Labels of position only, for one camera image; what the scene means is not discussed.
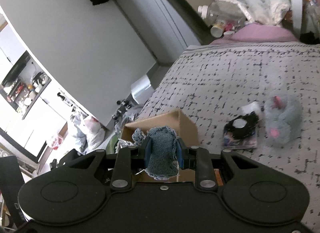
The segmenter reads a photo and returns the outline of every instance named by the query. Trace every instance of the pink ear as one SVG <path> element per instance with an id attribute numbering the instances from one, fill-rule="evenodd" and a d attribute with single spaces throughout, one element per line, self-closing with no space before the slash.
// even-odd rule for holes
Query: pink ear
<path id="1" fill-rule="evenodd" d="M 273 129 L 271 128 L 270 129 L 270 135 L 273 137 L 273 138 L 276 138 L 279 136 L 279 131 L 277 129 Z"/>
<path id="2" fill-rule="evenodd" d="M 282 101 L 281 101 L 281 98 L 279 96 L 273 97 L 273 103 L 274 103 L 274 105 L 272 108 L 278 108 L 278 109 L 284 108 Z"/>

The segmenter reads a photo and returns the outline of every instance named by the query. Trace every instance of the pink pillow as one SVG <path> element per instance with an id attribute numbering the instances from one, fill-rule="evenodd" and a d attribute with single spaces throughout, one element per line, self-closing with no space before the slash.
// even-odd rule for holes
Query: pink pillow
<path id="1" fill-rule="evenodd" d="M 211 44 L 224 44 L 235 42 L 290 42 L 299 41 L 291 31 L 282 27 L 271 25 L 259 25 L 252 23 L 244 26 L 233 35 L 214 40 Z"/>

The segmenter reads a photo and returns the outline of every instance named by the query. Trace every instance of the stuffed toy mouse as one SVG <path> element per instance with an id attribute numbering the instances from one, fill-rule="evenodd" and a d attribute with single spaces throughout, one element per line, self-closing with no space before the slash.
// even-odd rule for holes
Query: stuffed toy mouse
<path id="1" fill-rule="evenodd" d="M 264 105 L 268 136 L 285 144 L 301 136 L 302 105 L 295 96 L 270 97 Z"/>

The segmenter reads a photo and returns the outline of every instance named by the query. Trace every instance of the denim cloth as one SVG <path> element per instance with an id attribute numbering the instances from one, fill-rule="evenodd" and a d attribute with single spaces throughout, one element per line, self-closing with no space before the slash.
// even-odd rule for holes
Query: denim cloth
<path id="1" fill-rule="evenodd" d="M 135 131 L 132 136 L 135 142 L 144 140 L 140 131 Z M 152 128 L 147 136 L 152 138 L 152 150 L 146 173 L 156 180 L 167 180 L 178 174 L 176 142 L 178 135 L 168 126 Z"/>

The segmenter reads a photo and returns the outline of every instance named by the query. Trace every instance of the bed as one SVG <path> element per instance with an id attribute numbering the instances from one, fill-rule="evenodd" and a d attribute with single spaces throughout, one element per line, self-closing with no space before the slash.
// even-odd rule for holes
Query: bed
<path id="1" fill-rule="evenodd" d="M 302 220 L 320 232 L 320 47 L 298 42 L 190 46 L 173 64 L 139 119 L 181 109 L 198 127 L 201 146 L 220 153 L 223 126 L 239 108 L 270 92 L 295 94 L 303 105 L 301 138 L 275 145 L 259 126 L 258 148 L 239 153 L 306 185 Z"/>

